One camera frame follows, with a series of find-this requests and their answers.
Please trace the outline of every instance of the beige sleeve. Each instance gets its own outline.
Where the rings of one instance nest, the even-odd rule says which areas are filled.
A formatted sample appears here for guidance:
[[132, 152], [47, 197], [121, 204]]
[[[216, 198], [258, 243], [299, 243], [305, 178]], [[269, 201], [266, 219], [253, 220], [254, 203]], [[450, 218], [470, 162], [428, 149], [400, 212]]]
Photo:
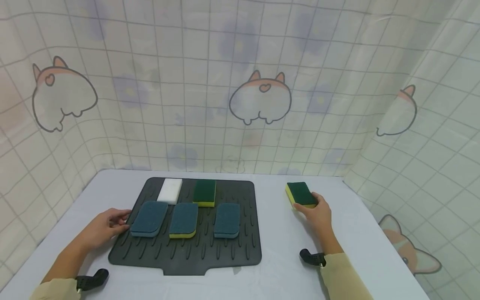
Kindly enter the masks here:
[[372, 300], [345, 253], [325, 256], [327, 262], [320, 269], [330, 300]]
[[53, 279], [42, 283], [33, 292], [30, 300], [80, 300], [75, 279]]

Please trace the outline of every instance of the cat ear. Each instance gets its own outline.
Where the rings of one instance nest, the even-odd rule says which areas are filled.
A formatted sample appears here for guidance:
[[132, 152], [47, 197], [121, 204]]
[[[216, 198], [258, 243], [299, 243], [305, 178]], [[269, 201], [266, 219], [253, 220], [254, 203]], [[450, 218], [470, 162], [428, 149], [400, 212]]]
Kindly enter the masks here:
[[417, 251], [417, 266], [415, 267], [415, 274], [435, 273], [442, 268], [442, 264], [438, 261], [438, 259], [422, 250], [415, 250]]
[[278, 73], [278, 75], [275, 77], [275, 79], [277, 79], [278, 81], [281, 81], [281, 82], [285, 83], [285, 74], [283, 74], [283, 72], [280, 72], [280, 73]]
[[411, 84], [411, 85], [407, 86], [406, 88], [404, 88], [403, 91], [405, 92], [405, 94], [412, 97], [413, 94], [415, 93], [415, 86], [413, 84]]
[[33, 76], [35, 76], [35, 81], [38, 80], [38, 77], [40, 76], [40, 69], [37, 67], [36, 64], [33, 64]]
[[55, 56], [53, 58], [53, 66], [68, 68], [67, 63], [60, 56]]
[[395, 220], [392, 215], [385, 215], [380, 222], [378, 223], [382, 230], [388, 229], [392, 230], [396, 233], [402, 234], [402, 228], [400, 228], [400, 224]]
[[253, 71], [252, 75], [250, 76], [250, 78], [248, 79], [248, 81], [252, 81], [252, 80], [257, 80], [257, 79], [260, 79], [260, 71], [259, 70], [255, 70]]

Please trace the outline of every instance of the table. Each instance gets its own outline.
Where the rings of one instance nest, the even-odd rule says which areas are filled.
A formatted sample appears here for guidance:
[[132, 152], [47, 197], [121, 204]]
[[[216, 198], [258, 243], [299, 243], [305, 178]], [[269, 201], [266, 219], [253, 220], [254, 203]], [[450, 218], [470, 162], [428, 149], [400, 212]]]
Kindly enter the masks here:
[[3, 289], [0, 300], [28, 299], [73, 237], [110, 207], [132, 208], [150, 177], [252, 181], [262, 261], [256, 266], [211, 269], [205, 276], [163, 276], [161, 269], [110, 265], [110, 243], [89, 255], [82, 267], [82, 274], [88, 275], [99, 268], [110, 271], [103, 288], [84, 293], [88, 299], [327, 299], [318, 270], [299, 257], [303, 248], [312, 253], [321, 248], [285, 193], [287, 182], [305, 181], [330, 204], [335, 234], [374, 299], [428, 300], [361, 199], [341, 178], [136, 170], [100, 171]]

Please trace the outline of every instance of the white sponge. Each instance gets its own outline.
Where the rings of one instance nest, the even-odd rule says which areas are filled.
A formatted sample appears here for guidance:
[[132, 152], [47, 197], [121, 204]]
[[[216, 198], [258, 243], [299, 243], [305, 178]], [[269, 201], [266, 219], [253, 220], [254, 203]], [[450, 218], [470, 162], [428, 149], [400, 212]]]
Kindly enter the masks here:
[[178, 178], [165, 178], [163, 181], [162, 189], [158, 194], [157, 201], [166, 202], [169, 205], [177, 204], [181, 189], [181, 179]]

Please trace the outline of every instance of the right hand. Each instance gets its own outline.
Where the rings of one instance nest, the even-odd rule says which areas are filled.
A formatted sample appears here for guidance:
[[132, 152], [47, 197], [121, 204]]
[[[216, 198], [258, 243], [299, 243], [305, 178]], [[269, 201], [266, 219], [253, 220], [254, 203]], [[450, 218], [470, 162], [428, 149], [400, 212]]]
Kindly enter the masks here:
[[322, 195], [312, 192], [312, 196], [318, 201], [315, 208], [307, 208], [298, 203], [294, 203], [293, 207], [305, 215], [317, 234], [332, 231], [332, 211], [330, 206]]
[[132, 211], [111, 208], [98, 214], [78, 235], [72, 244], [86, 252], [100, 247], [111, 238], [126, 231], [130, 225], [126, 220]]

